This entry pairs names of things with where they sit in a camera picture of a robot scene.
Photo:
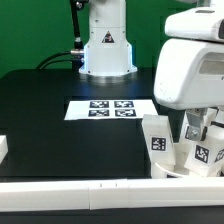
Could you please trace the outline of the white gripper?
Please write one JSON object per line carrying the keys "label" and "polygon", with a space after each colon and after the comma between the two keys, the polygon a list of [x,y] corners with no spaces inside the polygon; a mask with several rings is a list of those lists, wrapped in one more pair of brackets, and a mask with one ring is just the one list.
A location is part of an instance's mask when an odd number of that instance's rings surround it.
{"label": "white gripper", "polygon": [[224,105],[224,44],[168,40],[160,52],[154,95],[160,105],[187,109],[186,137],[204,140],[206,108]]}

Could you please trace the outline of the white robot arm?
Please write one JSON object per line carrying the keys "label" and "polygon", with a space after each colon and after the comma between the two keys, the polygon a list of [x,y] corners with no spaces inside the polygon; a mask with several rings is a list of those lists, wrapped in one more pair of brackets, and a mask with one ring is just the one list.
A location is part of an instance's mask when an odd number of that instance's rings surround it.
{"label": "white robot arm", "polygon": [[[188,137],[203,136],[209,107],[224,106],[224,0],[180,0],[195,8],[169,16],[156,68],[158,104],[187,113]],[[126,1],[90,0],[90,38],[82,74],[98,80],[135,72],[126,39]]]}

